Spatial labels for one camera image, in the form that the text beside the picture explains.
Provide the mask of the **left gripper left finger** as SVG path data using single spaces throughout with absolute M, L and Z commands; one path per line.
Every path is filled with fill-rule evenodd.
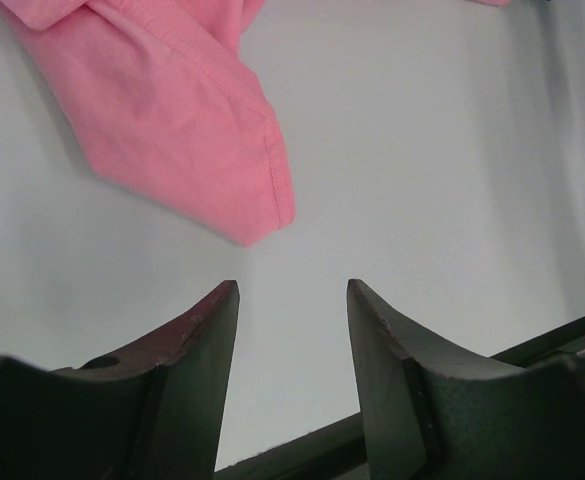
M 239 289 L 79 368 L 0 356 L 0 479 L 209 479 Z

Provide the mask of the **pink t shirt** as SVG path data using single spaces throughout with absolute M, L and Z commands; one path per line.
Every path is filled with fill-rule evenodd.
M 290 225 L 283 135 L 239 57 L 259 1 L 1 1 L 100 177 L 249 247 Z

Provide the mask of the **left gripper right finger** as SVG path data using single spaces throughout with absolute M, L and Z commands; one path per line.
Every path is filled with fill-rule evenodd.
M 585 479 L 585 316 L 499 354 L 461 347 L 351 280 L 374 479 Z

